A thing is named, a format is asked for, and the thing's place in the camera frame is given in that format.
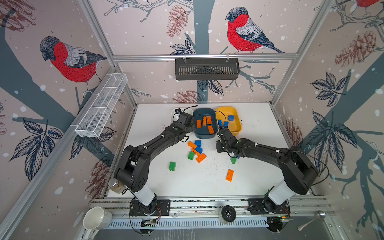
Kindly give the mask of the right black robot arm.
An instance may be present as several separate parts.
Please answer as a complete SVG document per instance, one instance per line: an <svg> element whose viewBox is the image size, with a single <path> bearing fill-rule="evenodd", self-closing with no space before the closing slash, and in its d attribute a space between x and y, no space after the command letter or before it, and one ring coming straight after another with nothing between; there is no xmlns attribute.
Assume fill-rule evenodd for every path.
<svg viewBox="0 0 384 240"><path fill-rule="evenodd" d="M278 167L284 179L272 187L263 198L267 213L275 213L291 197L306 195L319 171L298 147L275 148L255 143L249 139L237 139L229 129L219 127L216 141L218 153L226 152L231 157L252 158Z"/></svg>

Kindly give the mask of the orange lego brick lone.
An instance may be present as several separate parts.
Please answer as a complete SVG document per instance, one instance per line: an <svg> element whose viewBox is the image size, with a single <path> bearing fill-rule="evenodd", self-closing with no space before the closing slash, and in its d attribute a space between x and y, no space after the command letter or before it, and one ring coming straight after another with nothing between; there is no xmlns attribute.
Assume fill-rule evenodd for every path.
<svg viewBox="0 0 384 240"><path fill-rule="evenodd" d="M231 169L228 169L227 176L226 176L226 181L232 182L234 176L234 171Z"/></svg>

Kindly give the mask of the dark teal plastic bin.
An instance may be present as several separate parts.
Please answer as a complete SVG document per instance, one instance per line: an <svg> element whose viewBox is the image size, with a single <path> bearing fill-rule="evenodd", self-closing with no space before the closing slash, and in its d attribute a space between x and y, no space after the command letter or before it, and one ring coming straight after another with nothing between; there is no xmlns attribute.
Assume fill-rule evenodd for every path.
<svg viewBox="0 0 384 240"><path fill-rule="evenodd" d="M206 125L203 126L203 117L208 117L210 116L212 118L212 124L211 125ZM195 135L199 139L211 139L215 137L217 131L218 131L218 123L217 123L217 118L216 118L216 113L213 109L210 108L198 108L194 110L194 125L195 125ZM197 120L202 121L202 127L197 128ZM208 126L213 126L215 133L213 135L209 134Z"/></svg>

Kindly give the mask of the yellow plastic bin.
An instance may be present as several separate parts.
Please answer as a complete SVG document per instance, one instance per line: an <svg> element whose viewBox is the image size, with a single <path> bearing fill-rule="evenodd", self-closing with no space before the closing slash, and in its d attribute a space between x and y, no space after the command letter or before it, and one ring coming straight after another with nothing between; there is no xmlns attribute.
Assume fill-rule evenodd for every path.
<svg viewBox="0 0 384 240"><path fill-rule="evenodd" d="M230 107L230 106L218 107L215 110L215 113L216 113L217 121L222 120L222 122L223 122L222 126L224 126L225 121L229 122L228 121L228 115L234 115L235 120L233 122L229 122L228 129L231 131L231 133L234 136L237 136L242 131L241 120L239 118L239 115L238 115L236 108Z"/></svg>

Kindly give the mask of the green lego brick lone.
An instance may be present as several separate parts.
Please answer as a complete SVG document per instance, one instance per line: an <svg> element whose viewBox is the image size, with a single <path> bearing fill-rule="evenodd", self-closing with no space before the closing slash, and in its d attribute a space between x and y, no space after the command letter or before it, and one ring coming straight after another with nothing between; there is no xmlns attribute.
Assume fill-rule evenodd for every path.
<svg viewBox="0 0 384 240"><path fill-rule="evenodd" d="M170 170L170 171L175 171L175 170L176 170L176 163L175 163L175 162L170 162L170 164L169 164L169 170Z"/></svg>

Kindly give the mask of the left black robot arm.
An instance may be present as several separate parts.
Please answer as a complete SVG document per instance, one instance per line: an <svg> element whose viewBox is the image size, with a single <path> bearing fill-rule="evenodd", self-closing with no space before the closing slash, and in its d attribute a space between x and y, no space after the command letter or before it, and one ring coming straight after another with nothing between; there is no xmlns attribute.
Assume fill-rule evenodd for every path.
<svg viewBox="0 0 384 240"><path fill-rule="evenodd" d="M184 142L193 130L193 116L180 113L179 118L154 139L137 147L125 147L114 178L126 186L148 212L154 212L157 205L157 195L147 185L151 161L167 148Z"/></svg>

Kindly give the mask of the white plastic bin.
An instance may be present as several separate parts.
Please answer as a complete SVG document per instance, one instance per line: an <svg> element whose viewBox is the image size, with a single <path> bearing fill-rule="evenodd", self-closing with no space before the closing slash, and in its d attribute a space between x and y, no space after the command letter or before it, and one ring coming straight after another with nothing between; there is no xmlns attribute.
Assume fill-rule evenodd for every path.
<svg viewBox="0 0 384 240"><path fill-rule="evenodd" d="M180 108L173 109L171 112L171 124L179 119L181 113Z"/></svg>

